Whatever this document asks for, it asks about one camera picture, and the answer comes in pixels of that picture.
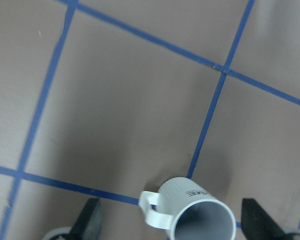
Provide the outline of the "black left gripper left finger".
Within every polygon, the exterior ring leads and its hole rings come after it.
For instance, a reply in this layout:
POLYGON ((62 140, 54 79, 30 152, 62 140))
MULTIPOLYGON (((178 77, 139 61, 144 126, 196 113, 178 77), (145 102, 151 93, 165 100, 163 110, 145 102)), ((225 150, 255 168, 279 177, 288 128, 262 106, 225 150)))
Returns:
POLYGON ((102 208, 98 197, 89 198, 69 235, 71 240, 98 240, 102 230, 102 208))

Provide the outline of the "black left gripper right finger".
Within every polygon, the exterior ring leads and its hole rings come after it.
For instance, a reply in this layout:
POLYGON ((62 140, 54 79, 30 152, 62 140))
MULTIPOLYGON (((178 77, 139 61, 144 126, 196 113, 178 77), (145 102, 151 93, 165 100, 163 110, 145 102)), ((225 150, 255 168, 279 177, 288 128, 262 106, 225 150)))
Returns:
POLYGON ((254 198, 241 202, 241 230, 247 240, 283 240, 285 233, 254 198))

